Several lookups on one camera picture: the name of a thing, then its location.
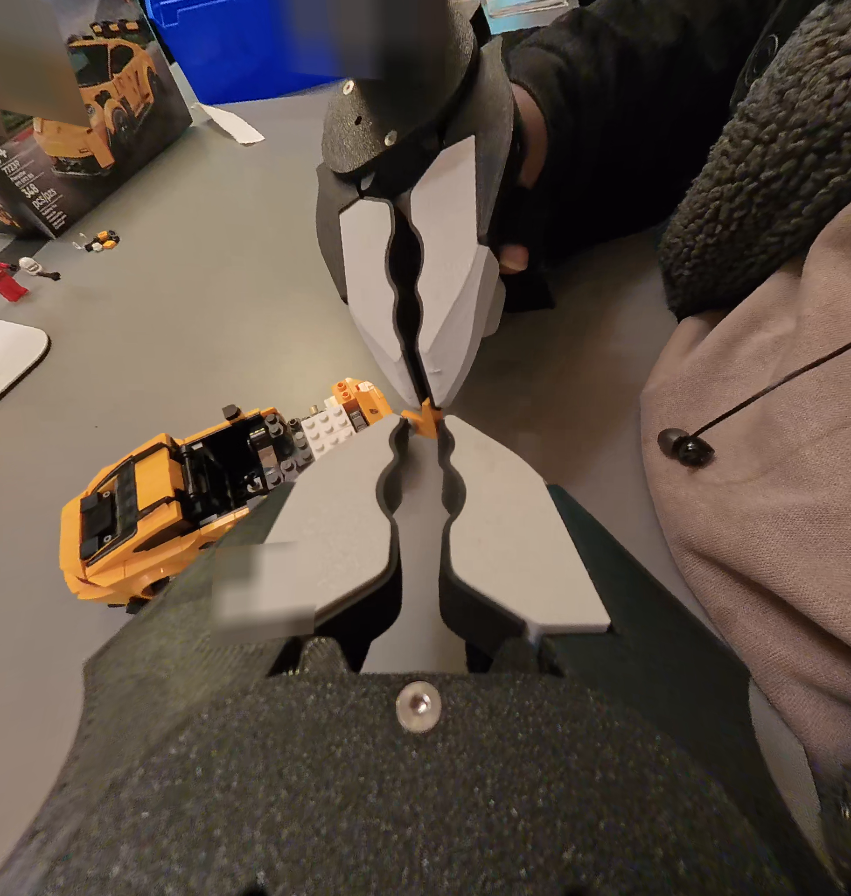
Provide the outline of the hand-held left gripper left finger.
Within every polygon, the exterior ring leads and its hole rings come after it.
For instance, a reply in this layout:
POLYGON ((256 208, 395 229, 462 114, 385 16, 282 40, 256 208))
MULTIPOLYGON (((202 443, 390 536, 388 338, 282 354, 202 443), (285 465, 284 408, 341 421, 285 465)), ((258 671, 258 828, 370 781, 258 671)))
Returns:
POLYGON ((397 565, 388 497, 408 420, 389 414, 354 432, 339 413, 306 420, 313 462, 264 542, 264 624, 313 631, 383 588, 397 565))

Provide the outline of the black fleece jacket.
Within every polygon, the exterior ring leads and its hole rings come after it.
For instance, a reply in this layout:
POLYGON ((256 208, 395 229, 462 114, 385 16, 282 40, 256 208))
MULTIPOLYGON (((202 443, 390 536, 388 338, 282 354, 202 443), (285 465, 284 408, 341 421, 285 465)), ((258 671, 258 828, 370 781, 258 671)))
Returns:
MULTIPOLYGON (((662 239, 678 324, 727 315, 785 264, 803 260, 849 204, 851 2, 821 2, 735 106, 662 239)), ((851 893, 851 764, 840 778, 812 774, 827 851, 851 893)))

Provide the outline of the white rounded base board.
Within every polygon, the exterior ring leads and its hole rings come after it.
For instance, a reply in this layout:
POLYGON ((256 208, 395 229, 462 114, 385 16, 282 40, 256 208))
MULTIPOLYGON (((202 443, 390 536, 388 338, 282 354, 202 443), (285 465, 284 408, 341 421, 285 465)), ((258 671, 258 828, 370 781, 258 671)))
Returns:
POLYGON ((0 399, 44 359, 50 346, 44 330, 0 320, 0 399))

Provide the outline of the small orange lego piece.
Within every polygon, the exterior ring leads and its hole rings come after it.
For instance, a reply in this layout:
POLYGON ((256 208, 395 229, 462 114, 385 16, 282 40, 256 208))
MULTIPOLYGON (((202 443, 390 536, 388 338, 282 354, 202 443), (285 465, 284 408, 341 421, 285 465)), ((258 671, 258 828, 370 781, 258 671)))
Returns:
POLYGON ((432 406, 431 398, 426 398, 419 409, 405 409, 400 416, 407 420, 414 434, 423 438, 438 440, 442 410, 432 406))

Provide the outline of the beige hoodie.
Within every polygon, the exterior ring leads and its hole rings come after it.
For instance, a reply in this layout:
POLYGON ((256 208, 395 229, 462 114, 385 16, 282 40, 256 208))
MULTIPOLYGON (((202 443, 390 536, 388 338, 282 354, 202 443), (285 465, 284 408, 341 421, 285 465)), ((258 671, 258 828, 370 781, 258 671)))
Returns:
POLYGON ((851 764, 851 349, 662 453, 851 341, 851 204, 803 260, 727 315, 678 324, 642 393, 644 468, 677 567, 821 778, 851 764))

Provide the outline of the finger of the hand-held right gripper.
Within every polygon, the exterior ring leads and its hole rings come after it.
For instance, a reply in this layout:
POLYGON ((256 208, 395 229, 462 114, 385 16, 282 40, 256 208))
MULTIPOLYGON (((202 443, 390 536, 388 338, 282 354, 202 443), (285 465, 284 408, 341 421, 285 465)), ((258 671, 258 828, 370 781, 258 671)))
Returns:
POLYGON ((383 199, 361 198, 340 214, 350 315, 366 347, 407 408, 420 398, 397 329, 397 287, 389 275, 395 216, 383 199))
POLYGON ((409 212, 422 249, 417 349, 432 405, 445 409, 500 315, 499 264, 477 233, 475 136, 441 151, 412 189, 409 212))

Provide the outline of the white lego sticker sheet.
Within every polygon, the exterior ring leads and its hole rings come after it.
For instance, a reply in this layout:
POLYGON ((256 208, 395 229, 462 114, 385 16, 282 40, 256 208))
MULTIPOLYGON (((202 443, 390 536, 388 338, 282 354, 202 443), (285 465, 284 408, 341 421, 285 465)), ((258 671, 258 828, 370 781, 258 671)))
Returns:
POLYGON ((265 136, 237 114, 218 106, 194 103, 191 109, 204 117, 230 139, 242 146, 252 146, 265 140, 265 136))

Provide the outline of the person's right forearm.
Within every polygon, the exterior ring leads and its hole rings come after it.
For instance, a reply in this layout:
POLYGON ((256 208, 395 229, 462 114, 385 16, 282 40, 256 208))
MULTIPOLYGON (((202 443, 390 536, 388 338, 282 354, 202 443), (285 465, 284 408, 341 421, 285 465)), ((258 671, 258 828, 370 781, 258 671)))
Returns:
POLYGON ((530 254, 550 259, 668 218, 736 103, 817 2, 600 1, 502 39, 547 155, 530 254))

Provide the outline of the black lego set box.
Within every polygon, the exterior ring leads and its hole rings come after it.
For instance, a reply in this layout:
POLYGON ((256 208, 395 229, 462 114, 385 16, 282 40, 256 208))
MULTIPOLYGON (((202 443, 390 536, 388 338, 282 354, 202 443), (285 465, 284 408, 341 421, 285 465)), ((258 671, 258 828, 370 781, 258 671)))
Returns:
POLYGON ((190 124, 141 2, 0 2, 0 234, 57 238, 190 124))

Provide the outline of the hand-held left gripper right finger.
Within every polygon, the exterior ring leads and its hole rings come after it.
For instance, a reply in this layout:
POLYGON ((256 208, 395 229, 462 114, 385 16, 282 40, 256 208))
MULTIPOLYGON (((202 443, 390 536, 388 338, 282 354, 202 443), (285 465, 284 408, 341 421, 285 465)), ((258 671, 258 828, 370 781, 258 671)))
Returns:
POLYGON ((606 633, 611 619, 547 484, 456 416, 442 420, 439 604, 467 644, 606 633))

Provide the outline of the person's right hand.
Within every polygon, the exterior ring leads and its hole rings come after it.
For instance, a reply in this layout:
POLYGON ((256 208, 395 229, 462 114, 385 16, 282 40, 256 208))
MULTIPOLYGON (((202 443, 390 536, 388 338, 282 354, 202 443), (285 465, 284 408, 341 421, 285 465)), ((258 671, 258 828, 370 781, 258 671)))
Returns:
POLYGON ((499 263, 503 275, 524 273, 530 262, 530 246, 535 240, 537 201, 532 192, 542 174, 547 155, 547 131, 543 115, 533 97, 513 84, 520 136, 517 186, 504 207, 499 263))

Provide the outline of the orange lego car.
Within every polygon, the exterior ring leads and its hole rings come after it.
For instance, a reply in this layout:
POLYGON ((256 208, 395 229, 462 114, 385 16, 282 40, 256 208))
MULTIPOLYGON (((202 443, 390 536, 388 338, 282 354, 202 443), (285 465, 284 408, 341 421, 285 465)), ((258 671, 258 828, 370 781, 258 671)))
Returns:
POLYGON ((371 382, 346 378, 300 418, 222 412, 196 435, 142 444, 63 508, 59 563, 77 599, 137 613, 277 487, 391 407, 371 382))

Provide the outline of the pale printed paper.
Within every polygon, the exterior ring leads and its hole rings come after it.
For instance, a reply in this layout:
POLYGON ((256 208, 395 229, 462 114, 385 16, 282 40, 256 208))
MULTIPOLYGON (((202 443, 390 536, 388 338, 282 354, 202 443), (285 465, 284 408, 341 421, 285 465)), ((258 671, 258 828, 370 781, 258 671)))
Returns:
POLYGON ((490 33, 497 36, 545 27, 561 15, 588 4, 580 1, 482 1, 480 7, 490 33))

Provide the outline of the nested blue plastic bins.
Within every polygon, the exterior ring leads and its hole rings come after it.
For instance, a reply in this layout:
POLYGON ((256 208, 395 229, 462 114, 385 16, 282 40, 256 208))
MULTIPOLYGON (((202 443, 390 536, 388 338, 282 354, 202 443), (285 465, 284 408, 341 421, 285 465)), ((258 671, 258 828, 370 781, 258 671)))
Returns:
POLYGON ((293 2, 149 1, 146 12, 197 100, 279 98, 340 79, 323 44, 298 45, 293 2))

